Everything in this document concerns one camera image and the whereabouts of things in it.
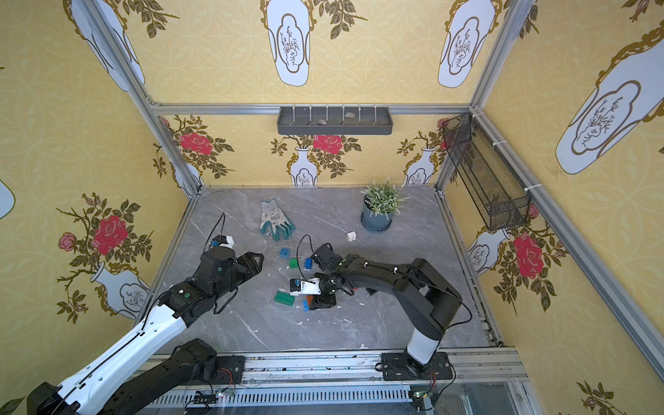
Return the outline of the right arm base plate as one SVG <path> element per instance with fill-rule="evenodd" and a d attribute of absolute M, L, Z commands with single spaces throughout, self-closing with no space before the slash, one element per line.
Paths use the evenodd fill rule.
<path fill-rule="evenodd" d="M 406 351 L 383 353 L 375 369 L 383 380 L 451 380 L 451 363 L 446 353 L 435 352 L 428 363 L 420 363 Z"/>

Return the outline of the green white work glove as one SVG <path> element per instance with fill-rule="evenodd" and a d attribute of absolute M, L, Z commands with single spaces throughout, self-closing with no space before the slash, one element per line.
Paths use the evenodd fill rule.
<path fill-rule="evenodd" d="M 278 205 L 277 201 L 274 199 L 262 201 L 260 209 L 260 232 L 271 235 L 273 240 L 289 240 L 296 227 L 294 222 Z"/>

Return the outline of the aluminium front rail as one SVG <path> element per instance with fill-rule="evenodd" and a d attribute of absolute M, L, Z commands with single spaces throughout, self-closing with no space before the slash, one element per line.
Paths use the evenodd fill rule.
<path fill-rule="evenodd" d="M 451 363 L 451 380 L 383 380 L 375 369 L 383 353 L 399 350 L 290 351 L 237 354 L 246 365 L 238 387 L 177 386 L 143 409 L 410 403 L 432 414 L 497 413 L 502 403 L 516 414 L 540 414 L 541 405 L 515 349 L 440 349 Z M 167 361 L 157 354 L 136 376 Z"/>

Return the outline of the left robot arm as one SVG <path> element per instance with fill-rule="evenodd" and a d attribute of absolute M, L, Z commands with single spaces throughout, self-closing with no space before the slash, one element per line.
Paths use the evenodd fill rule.
<path fill-rule="evenodd" d="M 167 361 L 136 376 L 155 352 L 179 336 L 217 301 L 259 275 L 265 256 L 236 256 L 213 247 L 195 273 L 159 296 L 145 318 L 99 358 L 59 385 L 39 385 L 27 397 L 29 414 L 134 414 L 174 387 L 209 384 L 218 372 L 216 351 L 200 339 L 185 343 Z"/>

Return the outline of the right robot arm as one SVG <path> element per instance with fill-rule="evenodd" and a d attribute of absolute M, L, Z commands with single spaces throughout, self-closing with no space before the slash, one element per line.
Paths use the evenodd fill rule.
<path fill-rule="evenodd" d="M 320 269 L 315 274 L 311 309 L 331 308 L 339 292 L 353 296 L 359 289 L 395 297 L 413 325 L 406 355 L 422 367 L 431 362 L 463 306 L 461 294 L 425 259 L 390 265 L 356 254 L 342 257 L 330 244 L 324 244 L 313 252 L 311 260 Z"/>

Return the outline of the green 2x4 brick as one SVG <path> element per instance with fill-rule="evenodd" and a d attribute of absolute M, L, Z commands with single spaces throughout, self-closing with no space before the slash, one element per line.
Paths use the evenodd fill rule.
<path fill-rule="evenodd" d="M 277 304 L 282 304 L 288 307 L 292 307 L 295 303 L 295 297 L 291 296 L 286 292 L 277 292 L 274 296 L 274 301 Z"/>

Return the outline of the potted plant grey pot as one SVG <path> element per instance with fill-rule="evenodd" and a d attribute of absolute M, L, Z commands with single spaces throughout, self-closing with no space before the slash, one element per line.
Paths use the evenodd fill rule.
<path fill-rule="evenodd" d="M 372 233 L 387 231 L 394 219 L 400 215 L 402 204 L 406 198 L 402 195 L 403 188 L 389 180 L 374 182 L 363 190 L 364 207 L 361 224 Z"/>

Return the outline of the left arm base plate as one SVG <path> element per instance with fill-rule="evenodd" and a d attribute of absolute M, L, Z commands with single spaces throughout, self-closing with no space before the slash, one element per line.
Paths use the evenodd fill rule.
<path fill-rule="evenodd" d="M 217 356 L 214 363 L 206 363 L 198 373 L 190 375 L 178 386 L 193 385 L 225 385 L 238 387 L 242 382 L 242 376 L 246 365 L 245 356 Z"/>

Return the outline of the grey wall shelf tray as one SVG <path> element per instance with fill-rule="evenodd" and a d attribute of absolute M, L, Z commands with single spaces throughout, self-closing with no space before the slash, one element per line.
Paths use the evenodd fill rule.
<path fill-rule="evenodd" d="M 379 105 L 291 105 L 280 107 L 280 135 L 391 135 L 394 121 Z"/>

